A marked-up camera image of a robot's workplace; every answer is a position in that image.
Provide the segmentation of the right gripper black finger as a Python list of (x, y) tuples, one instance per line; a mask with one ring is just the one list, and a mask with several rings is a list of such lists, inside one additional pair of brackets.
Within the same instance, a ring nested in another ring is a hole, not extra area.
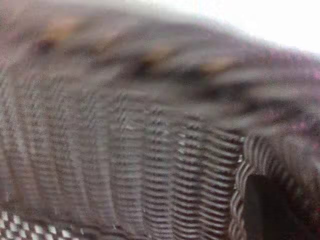
[(247, 178), (243, 208), (248, 240), (303, 240), (305, 228), (278, 186), (262, 175)]

